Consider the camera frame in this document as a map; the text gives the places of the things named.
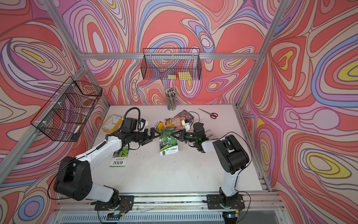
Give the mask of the yellow sunflower seed packet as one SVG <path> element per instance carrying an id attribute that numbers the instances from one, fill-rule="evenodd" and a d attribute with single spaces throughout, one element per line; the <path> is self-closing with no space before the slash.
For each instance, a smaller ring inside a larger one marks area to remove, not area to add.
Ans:
<path id="1" fill-rule="evenodd" d="M 154 122 L 151 128 L 154 128 L 156 131 L 159 132 L 160 130 L 164 129 L 164 122 L 163 121 Z"/>

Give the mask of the dark green melon seed packet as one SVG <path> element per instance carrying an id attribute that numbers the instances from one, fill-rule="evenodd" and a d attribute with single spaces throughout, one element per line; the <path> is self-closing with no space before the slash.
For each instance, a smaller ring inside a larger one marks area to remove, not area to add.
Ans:
<path id="1" fill-rule="evenodd" d="M 165 128 L 159 132 L 161 134 L 159 137 L 160 155 L 170 155 L 177 153 L 179 151 L 177 139 L 172 137 L 172 134 L 176 132 L 176 128 Z"/>

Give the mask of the orange shop seed packet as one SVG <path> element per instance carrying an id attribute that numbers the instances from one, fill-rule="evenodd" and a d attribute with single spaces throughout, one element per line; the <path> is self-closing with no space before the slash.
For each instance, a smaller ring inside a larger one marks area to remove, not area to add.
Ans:
<path id="1" fill-rule="evenodd" d="M 184 118 L 167 118 L 164 119 L 164 129 L 175 128 L 176 130 L 185 129 Z"/>

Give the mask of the pink flower field seed packet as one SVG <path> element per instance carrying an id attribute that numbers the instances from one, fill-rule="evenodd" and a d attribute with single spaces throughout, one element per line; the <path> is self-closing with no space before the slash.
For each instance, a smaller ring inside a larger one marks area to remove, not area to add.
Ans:
<path id="1" fill-rule="evenodd" d="M 191 123 L 194 120 L 194 116 L 191 115 L 187 110 L 183 110 L 179 112 L 177 115 L 175 115 L 174 119 L 176 121 L 179 121 L 179 123 L 181 123 L 182 120 L 188 120 L 189 123 Z"/>

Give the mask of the green mimosa seed packet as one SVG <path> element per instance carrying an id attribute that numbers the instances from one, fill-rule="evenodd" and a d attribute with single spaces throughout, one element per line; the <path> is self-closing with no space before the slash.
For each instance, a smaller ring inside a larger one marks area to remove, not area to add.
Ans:
<path id="1" fill-rule="evenodd" d="M 112 160 L 110 162 L 110 167 L 125 167 L 127 163 L 128 154 L 128 147 L 123 147 L 122 149 L 114 152 Z"/>

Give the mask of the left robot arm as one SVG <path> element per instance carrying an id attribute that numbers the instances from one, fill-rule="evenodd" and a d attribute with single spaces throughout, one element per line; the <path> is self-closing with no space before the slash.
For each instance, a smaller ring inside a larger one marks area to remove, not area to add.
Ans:
<path id="1" fill-rule="evenodd" d="M 158 138 L 160 133 L 145 125 L 137 130 L 134 119 L 125 118 L 121 127 L 108 134 L 104 141 L 89 151 L 75 157 L 62 159 L 54 181 L 54 191 L 76 201 L 92 200 L 108 210 L 118 210 L 122 204 L 118 190 L 94 183 L 92 171 L 105 158 L 112 156 L 131 142 L 140 146 Z"/>

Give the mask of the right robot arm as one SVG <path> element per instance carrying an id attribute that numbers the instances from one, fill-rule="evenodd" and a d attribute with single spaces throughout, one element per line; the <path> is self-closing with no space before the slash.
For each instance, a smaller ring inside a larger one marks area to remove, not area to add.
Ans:
<path id="1" fill-rule="evenodd" d="M 236 137 L 232 134 L 222 138 L 210 137 L 209 131 L 205 131 L 204 124 L 200 122 L 194 123 L 193 132 L 180 130 L 172 133 L 171 136 L 180 142 L 192 143 L 193 147 L 201 153 L 216 153 L 225 171 L 224 182 L 218 194 L 209 194 L 203 201 L 208 209 L 243 210 L 245 204 L 237 190 L 237 183 L 241 172 L 249 165 L 250 158 Z"/>

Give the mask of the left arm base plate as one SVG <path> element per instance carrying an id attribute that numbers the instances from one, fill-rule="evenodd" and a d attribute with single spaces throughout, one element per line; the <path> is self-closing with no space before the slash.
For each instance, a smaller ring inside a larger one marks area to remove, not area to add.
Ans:
<path id="1" fill-rule="evenodd" d="M 96 201 L 95 211 L 131 211 L 134 204 L 133 195 L 114 196 L 109 202 Z"/>

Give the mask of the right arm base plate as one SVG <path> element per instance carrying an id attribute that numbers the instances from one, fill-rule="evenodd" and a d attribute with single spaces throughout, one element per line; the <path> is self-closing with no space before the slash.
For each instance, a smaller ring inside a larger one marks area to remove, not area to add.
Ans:
<path id="1" fill-rule="evenodd" d="M 203 200 L 208 205 L 209 210 L 218 210 L 218 209 L 234 209 L 242 211 L 245 209 L 245 203 L 243 196 L 236 193 L 231 197 L 226 197 L 225 195 L 207 195 L 207 199 Z"/>

